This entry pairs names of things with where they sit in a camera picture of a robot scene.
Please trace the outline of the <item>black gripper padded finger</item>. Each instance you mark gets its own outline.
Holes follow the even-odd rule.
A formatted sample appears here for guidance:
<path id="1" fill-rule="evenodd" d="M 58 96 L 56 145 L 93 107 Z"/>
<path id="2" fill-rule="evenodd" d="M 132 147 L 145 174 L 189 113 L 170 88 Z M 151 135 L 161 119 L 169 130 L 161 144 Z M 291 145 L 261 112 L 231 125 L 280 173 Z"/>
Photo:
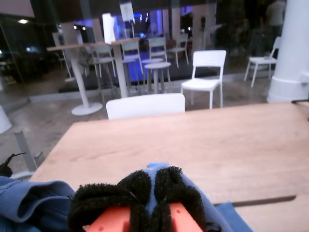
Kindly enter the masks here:
<path id="1" fill-rule="evenodd" d="M 8 166 L 8 163 L 3 163 L 0 165 L 0 175 L 5 177 L 11 177 L 13 175 L 13 171 Z"/>

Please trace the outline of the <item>orange gripper padded finger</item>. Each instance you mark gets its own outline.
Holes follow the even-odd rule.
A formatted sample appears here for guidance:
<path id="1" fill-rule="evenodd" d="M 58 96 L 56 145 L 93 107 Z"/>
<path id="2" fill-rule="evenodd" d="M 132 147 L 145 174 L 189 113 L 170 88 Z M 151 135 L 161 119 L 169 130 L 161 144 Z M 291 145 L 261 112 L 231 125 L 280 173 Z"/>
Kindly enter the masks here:
<path id="1" fill-rule="evenodd" d="M 146 210 L 151 192 L 150 176 L 143 170 L 135 171 L 118 184 L 86 184 L 71 198 L 68 227 L 71 232 L 82 232 L 110 207 L 130 207 L 129 230 L 147 232 L 150 216 Z"/>
<path id="2" fill-rule="evenodd" d="M 170 205 L 181 203 L 203 232 L 219 232 L 220 225 L 204 218 L 204 208 L 199 192 L 187 186 L 180 168 L 171 166 L 157 171 L 154 196 L 157 205 L 152 212 L 152 231 L 171 232 L 172 217 Z"/>

